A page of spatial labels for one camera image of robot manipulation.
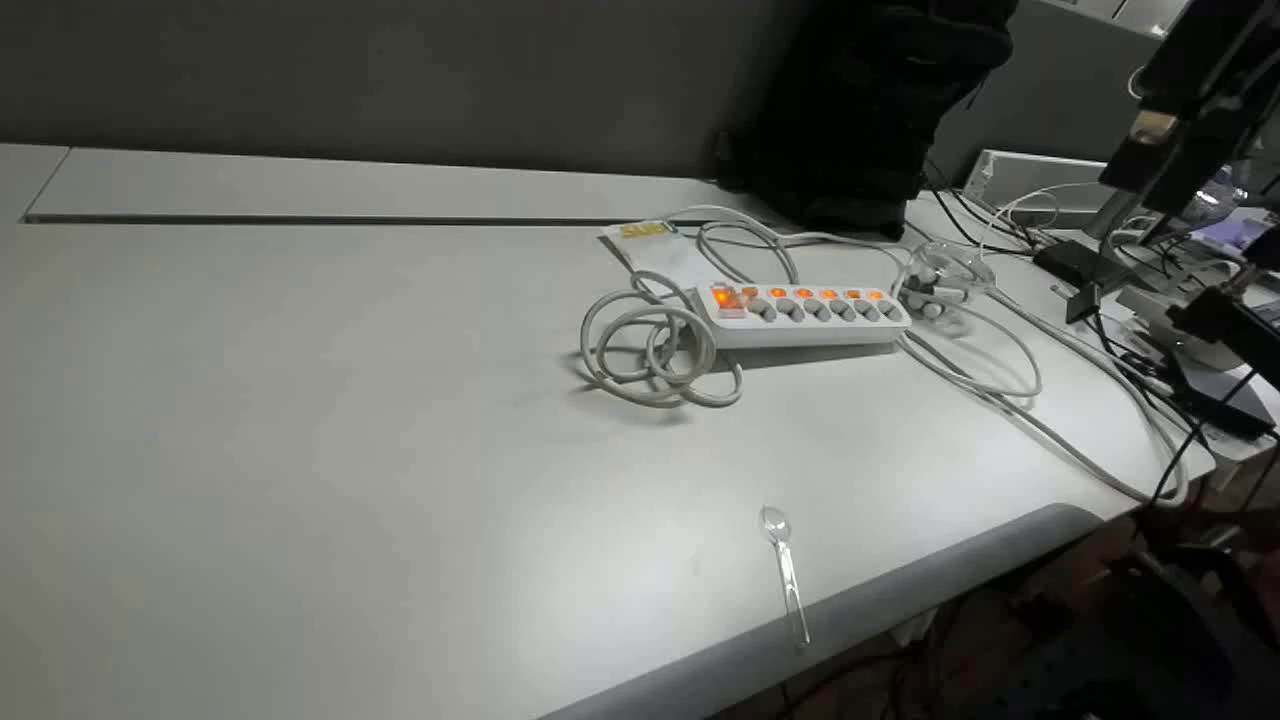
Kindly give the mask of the clear plastic spoon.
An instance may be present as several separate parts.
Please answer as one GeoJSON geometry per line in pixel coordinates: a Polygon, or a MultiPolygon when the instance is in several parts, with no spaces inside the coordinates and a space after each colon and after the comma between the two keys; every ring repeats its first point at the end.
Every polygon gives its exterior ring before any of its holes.
{"type": "Polygon", "coordinates": [[[761,509],[761,530],[774,555],[778,595],[783,595],[783,607],[795,625],[795,645],[806,649],[810,625],[806,625],[805,586],[798,586],[798,571],[795,571],[791,524],[778,509],[761,509]]]}

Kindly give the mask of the white multi-socket power strip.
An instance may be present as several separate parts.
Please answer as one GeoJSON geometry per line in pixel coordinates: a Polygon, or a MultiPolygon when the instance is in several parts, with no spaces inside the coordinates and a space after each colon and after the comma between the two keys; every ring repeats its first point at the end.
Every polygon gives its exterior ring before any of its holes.
{"type": "Polygon", "coordinates": [[[719,346],[886,346],[910,327],[886,287],[705,283],[696,292],[719,346]]]}

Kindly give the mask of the white paper card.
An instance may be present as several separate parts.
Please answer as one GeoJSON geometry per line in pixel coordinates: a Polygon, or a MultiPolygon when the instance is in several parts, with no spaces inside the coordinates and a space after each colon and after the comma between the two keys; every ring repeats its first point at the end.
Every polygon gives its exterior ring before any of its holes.
{"type": "Polygon", "coordinates": [[[716,280],[716,268],[705,258],[705,252],[669,220],[607,222],[601,239],[628,273],[654,273],[679,287],[705,287],[716,280]]]}

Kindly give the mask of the grey table divider panel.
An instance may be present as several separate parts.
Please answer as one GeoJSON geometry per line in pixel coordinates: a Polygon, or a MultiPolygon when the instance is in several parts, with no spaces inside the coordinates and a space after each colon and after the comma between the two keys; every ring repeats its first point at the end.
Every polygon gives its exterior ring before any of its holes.
{"type": "Polygon", "coordinates": [[[816,0],[0,0],[0,135],[690,173],[816,0]]]}

